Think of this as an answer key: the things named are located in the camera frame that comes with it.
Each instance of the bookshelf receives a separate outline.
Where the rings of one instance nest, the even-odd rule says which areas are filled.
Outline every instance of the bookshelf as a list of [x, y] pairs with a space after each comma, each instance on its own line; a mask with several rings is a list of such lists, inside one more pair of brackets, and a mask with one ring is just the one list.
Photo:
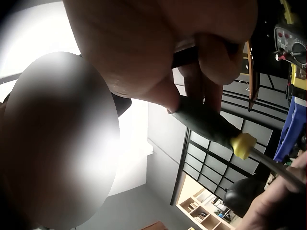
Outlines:
[[[197, 204], [196, 208], [191, 210], [191, 204]], [[235, 227], [218, 217], [211, 210], [207, 209], [199, 200], [195, 198], [195, 195], [187, 198], [180, 204], [176, 205], [185, 215], [188, 216], [198, 227], [203, 230], [234, 230]], [[199, 220], [198, 217], [201, 213], [206, 216]]]

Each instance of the hand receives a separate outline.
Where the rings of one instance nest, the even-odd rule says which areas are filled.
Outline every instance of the hand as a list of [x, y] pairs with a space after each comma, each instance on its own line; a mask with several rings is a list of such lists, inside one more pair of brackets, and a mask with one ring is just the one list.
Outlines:
[[[180, 96], [171, 71], [176, 44], [195, 39], [197, 74], [187, 70], [184, 77], [203, 87], [187, 83], [186, 91], [198, 90], [199, 100], [205, 95], [219, 110], [222, 85], [240, 74], [243, 45], [258, 12], [256, 0], [64, 0], [64, 5], [82, 56], [110, 91], [170, 112], [177, 110]], [[237, 50], [230, 52], [228, 43]]]
[[[306, 183], [306, 152], [293, 161], [291, 167], [287, 168], [304, 183]], [[265, 229], [277, 229], [283, 227], [283, 222], [288, 218], [292, 222], [304, 221], [306, 223], [306, 215], [302, 220], [299, 220], [299, 207], [291, 209], [291, 207], [284, 207], [287, 203], [287, 199], [298, 193], [297, 189], [289, 184], [284, 178], [278, 176], [268, 188], [256, 197], [247, 213], [242, 219], [240, 226], [237, 230], [265, 230]], [[299, 202], [299, 205], [306, 211], [306, 202], [303, 200], [292, 199], [290, 204]], [[295, 221], [290, 217], [290, 214], [296, 215]]]

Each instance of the green screwdriver handle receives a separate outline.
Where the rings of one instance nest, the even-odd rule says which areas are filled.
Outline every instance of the green screwdriver handle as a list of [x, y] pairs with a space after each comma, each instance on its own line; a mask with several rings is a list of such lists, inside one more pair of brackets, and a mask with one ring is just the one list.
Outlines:
[[172, 115], [192, 131], [231, 151], [230, 140], [241, 133], [216, 111], [186, 96], [181, 96], [179, 109]]

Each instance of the screwdriver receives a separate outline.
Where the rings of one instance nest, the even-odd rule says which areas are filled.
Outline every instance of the screwdriver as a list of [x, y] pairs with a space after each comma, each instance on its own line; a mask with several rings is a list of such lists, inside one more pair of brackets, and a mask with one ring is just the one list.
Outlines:
[[282, 176], [300, 192], [306, 192], [306, 185], [302, 181], [273, 159], [254, 148], [257, 143], [256, 138], [248, 133], [242, 133], [241, 130], [208, 106], [186, 96], [181, 96], [179, 109], [172, 115], [190, 130], [230, 149], [243, 160], [251, 154], [256, 160]]

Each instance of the yellow screwdriver handle end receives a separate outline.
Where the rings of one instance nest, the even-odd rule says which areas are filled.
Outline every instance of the yellow screwdriver handle end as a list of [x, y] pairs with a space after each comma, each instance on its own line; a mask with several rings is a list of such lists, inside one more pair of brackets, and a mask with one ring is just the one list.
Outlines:
[[240, 133], [237, 137], [230, 139], [233, 153], [243, 160], [249, 156], [251, 148], [255, 147], [256, 143], [257, 139], [249, 133]]

